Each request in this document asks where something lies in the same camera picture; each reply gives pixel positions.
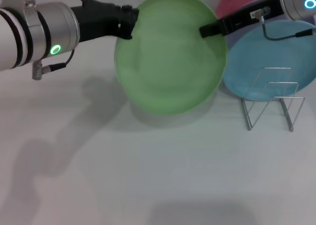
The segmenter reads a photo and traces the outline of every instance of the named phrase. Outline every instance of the plastic plate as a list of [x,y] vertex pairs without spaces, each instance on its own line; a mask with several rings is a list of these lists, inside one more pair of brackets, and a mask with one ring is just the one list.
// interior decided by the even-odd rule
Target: plastic plate
[[[272,38],[295,34],[314,25],[304,21],[278,20],[266,25],[268,36]],[[316,77],[316,37],[290,38],[270,41],[264,38],[262,27],[258,27],[243,36],[230,51],[230,62],[226,68],[224,82],[237,96],[246,94],[262,68],[292,68],[289,79],[288,70],[266,70],[249,92],[247,99],[256,100],[267,82],[298,82],[298,90],[306,87]],[[259,101],[268,101],[272,97],[292,95],[295,85],[269,84],[259,97]]]
[[226,39],[199,34],[216,15],[200,0],[145,0],[138,8],[133,39],[116,44],[118,80],[151,113],[191,110],[216,90],[226,66]]

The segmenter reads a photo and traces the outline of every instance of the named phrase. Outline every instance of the green plate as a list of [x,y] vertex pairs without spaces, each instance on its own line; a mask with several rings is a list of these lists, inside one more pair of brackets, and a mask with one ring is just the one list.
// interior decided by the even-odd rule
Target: green plate
[[217,89],[226,66],[225,37],[199,34],[216,15],[200,0],[145,0],[138,8],[133,39],[116,44],[118,80],[151,113],[191,110]]

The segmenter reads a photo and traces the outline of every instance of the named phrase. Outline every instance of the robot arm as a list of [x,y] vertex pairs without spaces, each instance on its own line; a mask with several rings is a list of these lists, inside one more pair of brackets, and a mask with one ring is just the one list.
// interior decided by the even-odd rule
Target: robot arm
[[[68,7],[60,2],[37,4],[36,0],[2,0],[0,5],[0,71],[33,62],[33,79],[66,67],[79,42],[103,36],[131,39],[139,10],[95,0]],[[264,19],[285,14],[303,19],[316,14],[316,0],[264,0],[200,28],[203,38],[228,35]],[[303,31],[290,37],[312,35]],[[41,60],[72,51],[65,63],[43,67]]]
[[66,63],[42,67],[41,60],[74,51],[79,42],[103,36],[132,39],[137,9],[95,0],[82,6],[36,0],[2,0],[0,5],[0,71],[33,62],[33,79],[64,68]]
[[225,36],[248,25],[262,22],[261,17],[256,16],[258,12],[262,13],[264,19],[282,14],[292,20],[304,19],[316,15],[316,0],[263,0],[223,17],[216,23],[201,27],[201,36],[203,38],[218,34]]

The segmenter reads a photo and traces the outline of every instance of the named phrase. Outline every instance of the white table surface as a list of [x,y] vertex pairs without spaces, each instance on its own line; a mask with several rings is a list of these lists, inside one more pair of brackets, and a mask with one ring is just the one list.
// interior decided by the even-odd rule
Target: white table surface
[[274,104],[247,131],[223,87],[155,116],[116,81],[115,41],[80,44],[42,81],[30,66],[1,73],[1,225],[315,224],[315,82],[293,133]]

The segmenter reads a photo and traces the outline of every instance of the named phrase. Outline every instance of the metal plate stand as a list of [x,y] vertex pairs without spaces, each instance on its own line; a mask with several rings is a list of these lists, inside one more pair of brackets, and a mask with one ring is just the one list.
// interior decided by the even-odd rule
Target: metal plate stand
[[[262,88],[262,90],[260,91],[260,93],[258,94],[257,98],[255,101],[253,101],[251,107],[249,109],[247,109],[247,106],[246,106],[246,99],[249,95],[249,93],[251,92],[251,90],[253,89],[253,87],[255,86],[256,82],[259,80],[262,72],[264,71],[275,71],[275,70],[279,70],[279,71],[284,71],[284,72],[289,72],[289,78],[288,78],[288,81],[287,82],[267,82],[266,85]],[[246,93],[246,96],[244,98],[241,99],[241,103],[242,103],[242,109],[243,109],[243,112],[244,112],[244,115],[245,115],[245,119],[246,119],[246,124],[247,124],[247,127],[248,127],[248,130],[252,130],[253,127],[256,125],[256,123],[258,122],[258,120],[260,119],[260,117],[262,116],[263,112],[265,111],[265,109],[267,108],[267,106],[269,105],[269,103],[271,101],[275,101],[275,100],[278,100],[282,106],[282,109],[283,109],[283,113],[284,113],[284,116],[286,118],[286,121],[287,121],[287,124],[288,124],[288,127],[289,127],[289,130],[291,132],[294,131],[294,124],[298,118],[298,115],[302,109],[302,106],[305,102],[305,98],[303,97],[295,97],[296,95],[296,92],[298,90],[298,87],[299,87],[299,83],[297,82],[290,82],[290,79],[292,77],[292,69],[291,68],[262,68],[260,70],[260,72],[258,73],[257,77],[255,78],[255,80],[253,81],[251,87],[249,88],[248,92]],[[249,116],[249,113],[250,111],[253,109],[253,106],[258,102],[258,99],[260,98],[260,96],[262,95],[262,93],[266,90],[266,88],[269,86],[269,85],[284,85],[284,94],[283,96],[275,96],[275,97],[272,97],[268,102],[267,104],[265,105],[265,107],[263,108],[263,110],[260,112],[259,116],[256,118],[256,120],[254,121],[254,123],[251,122],[250,120],[250,116]],[[292,97],[284,97],[284,95],[286,94],[286,90],[287,90],[287,87],[288,85],[294,85],[296,86],[296,89],[295,89],[295,92],[293,94]],[[288,106],[288,108],[286,107],[286,104],[285,104],[285,99],[290,99],[290,104]],[[300,105],[300,108],[294,118],[294,121],[291,120],[291,117],[289,115],[289,109],[292,105],[292,102],[293,100],[301,100],[302,103]]]

